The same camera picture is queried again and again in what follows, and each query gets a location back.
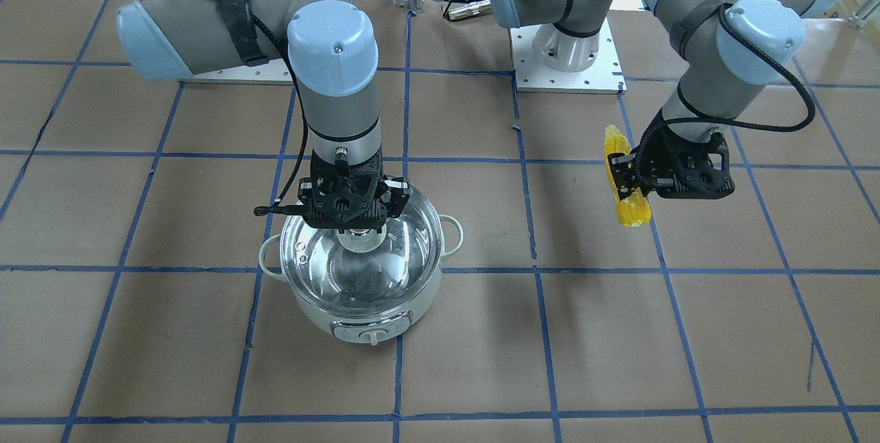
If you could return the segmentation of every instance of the pot handle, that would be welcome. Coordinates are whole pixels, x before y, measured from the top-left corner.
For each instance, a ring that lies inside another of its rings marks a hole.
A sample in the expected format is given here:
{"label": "pot handle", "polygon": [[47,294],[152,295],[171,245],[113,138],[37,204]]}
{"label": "pot handle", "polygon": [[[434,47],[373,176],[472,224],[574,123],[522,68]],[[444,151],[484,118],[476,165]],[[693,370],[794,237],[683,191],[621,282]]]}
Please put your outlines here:
{"label": "pot handle", "polygon": [[284,276],[283,274],[273,273],[272,271],[270,271],[269,268],[266,267],[266,252],[268,251],[268,249],[270,249],[270,246],[273,243],[276,243],[280,239],[280,235],[268,237],[268,239],[263,242],[263,245],[260,246],[260,254],[257,255],[257,258],[260,261],[260,269],[263,270],[264,274],[267,274],[268,276],[273,277],[280,282],[289,283],[286,276]]}
{"label": "pot handle", "polygon": [[456,244],[456,246],[454,246],[454,248],[450,251],[443,249],[443,252],[441,252],[440,254],[440,257],[448,257],[458,252],[461,248],[461,244],[465,243],[465,229],[461,227],[461,224],[456,218],[453,218],[450,215],[440,214],[438,215],[438,217],[440,217],[440,221],[449,221],[450,223],[452,223],[453,226],[455,226],[455,229],[459,231],[459,242]]}

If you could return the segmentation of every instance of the white mounting plate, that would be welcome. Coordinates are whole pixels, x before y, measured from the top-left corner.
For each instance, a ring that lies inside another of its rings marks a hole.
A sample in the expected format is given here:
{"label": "white mounting plate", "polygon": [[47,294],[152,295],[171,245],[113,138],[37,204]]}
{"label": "white mounting plate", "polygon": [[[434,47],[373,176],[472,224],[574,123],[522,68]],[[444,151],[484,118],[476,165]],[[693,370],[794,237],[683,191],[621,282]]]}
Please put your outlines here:
{"label": "white mounting plate", "polygon": [[184,82],[194,83],[258,83],[258,85],[291,85],[290,72],[280,58],[258,67],[241,65],[234,69],[223,69],[202,73]]}
{"label": "white mounting plate", "polygon": [[511,52],[516,68],[516,91],[573,92],[579,94],[617,94],[626,91],[617,48],[608,20],[599,31],[599,51],[592,66],[582,72],[554,70],[541,63],[531,50],[531,40],[540,25],[510,29]]}

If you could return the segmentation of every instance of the glass lid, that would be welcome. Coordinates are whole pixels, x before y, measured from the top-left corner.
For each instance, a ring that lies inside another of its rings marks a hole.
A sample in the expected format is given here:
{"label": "glass lid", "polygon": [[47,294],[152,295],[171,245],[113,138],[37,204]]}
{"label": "glass lid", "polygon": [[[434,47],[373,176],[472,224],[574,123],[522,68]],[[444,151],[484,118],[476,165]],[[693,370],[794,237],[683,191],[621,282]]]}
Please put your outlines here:
{"label": "glass lid", "polygon": [[368,318],[418,295],[440,262],[443,239],[437,211],[417,188],[383,231],[318,230],[288,217],[280,260],[290,286],[328,314]]}

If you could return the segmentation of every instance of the velcro strap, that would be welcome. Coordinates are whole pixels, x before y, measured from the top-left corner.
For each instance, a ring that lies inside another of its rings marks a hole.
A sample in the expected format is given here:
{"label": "velcro strap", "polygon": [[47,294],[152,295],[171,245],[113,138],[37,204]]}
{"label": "velcro strap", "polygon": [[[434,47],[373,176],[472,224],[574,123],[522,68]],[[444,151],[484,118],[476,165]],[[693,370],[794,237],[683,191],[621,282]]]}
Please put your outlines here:
{"label": "velcro strap", "polygon": [[691,36],[700,25],[712,17],[718,7],[723,4],[733,4],[739,0],[706,0],[697,5],[691,13],[687,14],[683,20],[679,20],[672,24],[669,29],[669,43],[672,49],[678,52],[679,56],[687,60],[685,57],[685,47],[688,46]]}
{"label": "velcro strap", "polygon": [[270,62],[257,44],[251,0],[220,0],[220,15],[242,63],[257,67]]}

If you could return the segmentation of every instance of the yellow object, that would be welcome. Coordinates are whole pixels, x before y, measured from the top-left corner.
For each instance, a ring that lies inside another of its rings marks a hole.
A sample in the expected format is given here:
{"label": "yellow object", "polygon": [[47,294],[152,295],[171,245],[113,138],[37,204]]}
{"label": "yellow object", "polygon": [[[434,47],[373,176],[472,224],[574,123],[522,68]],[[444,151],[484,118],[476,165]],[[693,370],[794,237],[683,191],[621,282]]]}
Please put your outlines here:
{"label": "yellow object", "polygon": [[641,190],[635,190],[632,195],[621,200],[618,198],[617,186],[614,184],[614,177],[611,174],[611,166],[608,164],[608,155],[615,152],[629,154],[632,148],[629,147],[629,141],[626,136],[618,129],[618,127],[609,125],[606,127],[606,175],[608,183],[614,195],[614,202],[617,206],[617,219],[622,226],[627,228],[635,228],[647,224],[651,220],[651,207],[648,205],[648,199],[641,194]]}

